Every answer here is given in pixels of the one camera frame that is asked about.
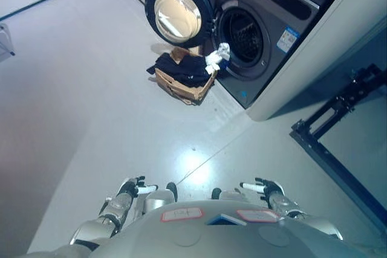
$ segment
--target open washer door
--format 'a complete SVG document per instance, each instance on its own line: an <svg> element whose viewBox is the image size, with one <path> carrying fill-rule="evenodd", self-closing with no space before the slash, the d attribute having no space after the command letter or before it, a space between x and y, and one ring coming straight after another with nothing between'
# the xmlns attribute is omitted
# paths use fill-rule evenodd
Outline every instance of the open washer door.
<svg viewBox="0 0 387 258"><path fill-rule="evenodd" d="M211 37L214 15L209 0L145 0L145 13L153 30L172 45L197 47Z"/></svg>

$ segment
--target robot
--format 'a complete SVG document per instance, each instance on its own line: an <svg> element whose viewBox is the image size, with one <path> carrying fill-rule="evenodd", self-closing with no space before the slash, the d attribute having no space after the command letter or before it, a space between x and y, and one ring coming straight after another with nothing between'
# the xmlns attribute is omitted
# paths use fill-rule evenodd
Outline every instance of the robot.
<svg viewBox="0 0 387 258"><path fill-rule="evenodd" d="M249 203L238 189L215 188L209 200L178 202L172 182L161 190L145 185L144 176L126 179L68 245L23 257L366 257L329 221L288 199L278 182L256 178L240 187L256 191L267 207ZM139 195L147 195L143 213L123 229Z"/></svg>

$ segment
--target washing machine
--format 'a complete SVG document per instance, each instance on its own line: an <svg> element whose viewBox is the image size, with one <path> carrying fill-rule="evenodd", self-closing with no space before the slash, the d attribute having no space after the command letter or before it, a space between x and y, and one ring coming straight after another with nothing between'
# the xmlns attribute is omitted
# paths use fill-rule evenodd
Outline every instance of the washing machine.
<svg viewBox="0 0 387 258"><path fill-rule="evenodd" d="M165 41L202 46L222 42L230 62L218 81L248 108L278 72L291 48L319 11L310 0L145 0L146 17Z"/></svg>

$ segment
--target metal stand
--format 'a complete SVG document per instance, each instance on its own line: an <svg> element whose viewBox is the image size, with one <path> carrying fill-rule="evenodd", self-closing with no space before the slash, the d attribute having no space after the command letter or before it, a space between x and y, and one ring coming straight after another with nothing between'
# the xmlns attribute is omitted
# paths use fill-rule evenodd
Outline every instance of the metal stand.
<svg viewBox="0 0 387 258"><path fill-rule="evenodd" d="M338 95L326 102L307 120L294 124L290 136L293 137L318 165L341 187L341 189L360 207L375 225L383 232L387 226L387 211L375 197L355 178L345 166L333 156L318 140L327 133L354 106L375 89L387 85L386 71L372 64L361 69L353 81ZM318 121L329 110L334 114L310 132L312 124Z"/></svg>

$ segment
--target white cloth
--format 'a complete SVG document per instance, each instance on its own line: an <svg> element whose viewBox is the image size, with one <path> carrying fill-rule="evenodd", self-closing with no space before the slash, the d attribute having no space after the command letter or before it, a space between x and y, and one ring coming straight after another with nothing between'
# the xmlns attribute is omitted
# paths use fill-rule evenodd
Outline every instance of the white cloth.
<svg viewBox="0 0 387 258"><path fill-rule="evenodd" d="M230 60L230 45L228 43L221 43L219 45L219 48L216 51L213 51L206 57L206 71L210 75L215 72L219 71L219 63L223 60Z"/></svg>

